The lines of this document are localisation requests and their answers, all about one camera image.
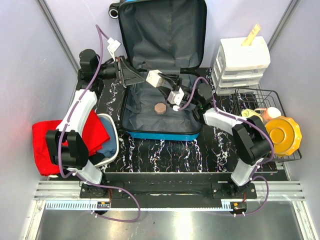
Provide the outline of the black garment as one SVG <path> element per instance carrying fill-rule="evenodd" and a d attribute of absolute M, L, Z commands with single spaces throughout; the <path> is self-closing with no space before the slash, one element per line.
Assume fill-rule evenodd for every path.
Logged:
<path fill-rule="evenodd" d="M 89 156 L 89 160 L 93 165 L 99 164 L 101 161 L 105 159 L 104 154 L 96 152 L 95 154 Z"/>

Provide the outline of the pink cup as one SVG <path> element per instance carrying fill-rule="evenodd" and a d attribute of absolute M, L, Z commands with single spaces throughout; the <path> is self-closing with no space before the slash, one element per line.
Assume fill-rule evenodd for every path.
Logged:
<path fill-rule="evenodd" d="M 265 122 L 269 122 L 275 118 L 278 118 L 282 115 L 279 109 L 276 107 L 267 107 L 267 108 L 255 108 L 255 112 L 259 112 L 260 116 Z"/>

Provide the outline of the blue garment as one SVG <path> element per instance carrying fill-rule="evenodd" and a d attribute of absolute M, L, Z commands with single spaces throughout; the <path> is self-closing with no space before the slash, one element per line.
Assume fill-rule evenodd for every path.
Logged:
<path fill-rule="evenodd" d="M 118 147 L 116 140 L 116 133 L 113 124 L 109 122 L 108 119 L 104 117 L 99 117 L 101 123 L 103 124 L 106 132 L 108 133 L 110 139 L 102 144 L 102 148 L 97 151 L 97 153 L 104 154 L 105 158 L 111 158 L 115 155 Z"/>

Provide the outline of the red garment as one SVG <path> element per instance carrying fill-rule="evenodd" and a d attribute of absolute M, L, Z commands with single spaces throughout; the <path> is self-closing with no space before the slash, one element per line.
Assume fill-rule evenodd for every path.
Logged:
<path fill-rule="evenodd" d="M 55 130 L 62 121 L 47 120 L 40 121 L 32 125 L 32 146 L 35 165 L 42 176 L 57 175 L 60 173 L 59 167 L 52 164 L 47 143 L 46 133 L 49 130 Z M 83 129 L 83 140 L 88 148 L 89 156 L 93 156 L 98 150 L 101 150 L 103 144 L 108 142 L 110 131 L 106 130 L 98 115 L 92 109 Z"/>

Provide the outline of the small white box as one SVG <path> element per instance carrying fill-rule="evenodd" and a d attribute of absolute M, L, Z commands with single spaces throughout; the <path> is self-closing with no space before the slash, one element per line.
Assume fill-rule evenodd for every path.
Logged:
<path fill-rule="evenodd" d="M 161 73 L 159 70 L 150 70 L 146 76 L 146 82 L 154 88 L 164 86 L 165 80 L 160 76 Z"/>

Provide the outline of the white plastic drawer organizer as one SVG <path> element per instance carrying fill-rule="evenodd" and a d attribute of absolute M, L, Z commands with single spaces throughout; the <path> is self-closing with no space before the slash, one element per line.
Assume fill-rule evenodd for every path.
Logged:
<path fill-rule="evenodd" d="M 243 46 L 245 37 L 222 38 L 213 63 L 211 77 L 215 93 L 227 96 L 236 88 L 255 88 L 271 63 L 265 39 L 256 36 Z"/>

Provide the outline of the blue fish print suitcase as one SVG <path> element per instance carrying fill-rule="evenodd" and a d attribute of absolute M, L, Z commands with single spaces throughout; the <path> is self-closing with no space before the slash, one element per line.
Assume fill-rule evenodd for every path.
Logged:
<path fill-rule="evenodd" d="M 173 75 L 190 92 L 202 63 L 207 5 L 203 0 L 120 0 L 108 14 L 118 19 L 126 61 L 144 79 L 129 85 L 123 97 L 120 125 L 133 138 L 192 141 L 202 129 L 195 120 L 194 104 L 164 114 L 155 105 L 165 103 L 171 91 L 166 83 L 155 88 L 145 78 L 150 70 Z"/>

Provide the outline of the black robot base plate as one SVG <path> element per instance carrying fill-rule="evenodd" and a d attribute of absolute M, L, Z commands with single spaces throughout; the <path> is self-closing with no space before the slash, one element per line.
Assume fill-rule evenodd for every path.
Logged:
<path fill-rule="evenodd" d="M 258 172 L 249 183 L 236 186 L 229 172 L 181 173 L 107 173 L 107 188 L 79 181 L 80 198 L 120 201 L 136 197 L 137 200 L 155 197 L 203 197 L 206 199 L 256 199 L 259 194 L 285 195 L 291 182 L 284 174 Z"/>

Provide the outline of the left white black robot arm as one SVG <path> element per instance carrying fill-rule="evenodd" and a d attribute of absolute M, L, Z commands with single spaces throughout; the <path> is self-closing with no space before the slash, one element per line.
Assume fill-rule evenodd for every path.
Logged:
<path fill-rule="evenodd" d="M 136 78 L 139 75 L 124 56 L 116 56 L 115 50 L 110 50 L 109 54 L 111 60 L 108 62 L 103 62 L 102 53 L 97 54 L 92 49 L 85 49 L 79 54 L 80 69 L 72 103 L 57 127 L 45 134 L 49 159 L 58 167 L 61 177 L 77 176 L 91 185 L 90 192 L 97 198 L 103 198 L 109 186 L 103 173 L 90 161 L 83 136 L 85 124 L 102 93 L 104 80 L 124 82 L 126 77 Z"/>

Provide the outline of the yellow scalloped plate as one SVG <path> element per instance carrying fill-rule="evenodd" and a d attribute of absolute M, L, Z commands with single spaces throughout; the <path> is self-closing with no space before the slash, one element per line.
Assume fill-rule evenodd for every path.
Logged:
<path fill-rule="evenodd" d="M 291 117 L 274 118 L 266 123 L 265 128 L 273 142 L 277 157 L 290 156 L 299 149 L 302 133 L 299 124 Z"/>

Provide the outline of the white plastic basin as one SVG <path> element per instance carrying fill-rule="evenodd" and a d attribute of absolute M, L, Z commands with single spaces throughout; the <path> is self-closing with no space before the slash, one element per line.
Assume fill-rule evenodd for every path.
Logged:
<path fill-rule="evenodd" d="M 94 183 L 102 178 L 97 167 L 113 162 L 119 152 L 115 122 L 94 111 L 66 116 L 56 129 L 46 132 L 45 143 L 49 159 L 62 177 L 80 175 Z"/>

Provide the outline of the aluminium slotted rail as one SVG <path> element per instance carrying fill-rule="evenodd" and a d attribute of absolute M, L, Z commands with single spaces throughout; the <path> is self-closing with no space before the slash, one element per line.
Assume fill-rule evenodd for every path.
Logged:
<path fill-rule="evenodd" d="M 222 196 L 209 188 L 208 195 L 200 193 L 146 193 L 127 195 L 114 191 L 102 197 L 81 198 L 77 181 L 41 181 L 34 199 L 43 201 L 50 210 L 84 211 L 169 211 L 169 212 L 230 212 L 235 203 L 299 202 L 305 196 L 297 181 L 255 181 L 248 192 L 235 198 Z"/>

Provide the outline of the pale green cup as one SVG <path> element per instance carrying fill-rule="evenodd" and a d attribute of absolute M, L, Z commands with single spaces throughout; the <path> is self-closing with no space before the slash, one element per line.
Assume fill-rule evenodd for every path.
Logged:
<path fill-rule="evenodd" d="M 250 118 L 250 117 L 252 117 L 252 116 L 257 116 L 257 117 L 259 117 L 260 119 L 262 119 L 262 116 L 261 116 L 259 113 L 257 113 L 256 111 L 254 111 L 254 110 L 252 110 L 252 109 L 248 109 L 248 108 L 243 109 L 243 110 L 241 111 L 241 116 L 242 116 L 242 117 L 245 117 L 245 118 Z"/>

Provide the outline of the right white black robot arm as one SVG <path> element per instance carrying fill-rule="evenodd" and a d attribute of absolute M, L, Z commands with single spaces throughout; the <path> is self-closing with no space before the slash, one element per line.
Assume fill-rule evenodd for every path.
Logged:
<path fill-rule="evenodd" d="M 253 180 L 260 165 L 271 161 L 275 147 L 263 121 L 258 116 L 242 117 L 225 112 L 216 105 L 212 88 L 204 77 L 198 77 L 192 88 L 182 85 L 176 74 L 157 73 L 157 89 L 176 112 L 194 105 L 194 119 L 210 127 L 219 128 L 233 136 L 238 155 L 236 167 L 224 190 L 232 198 L 239 198 Z"/>

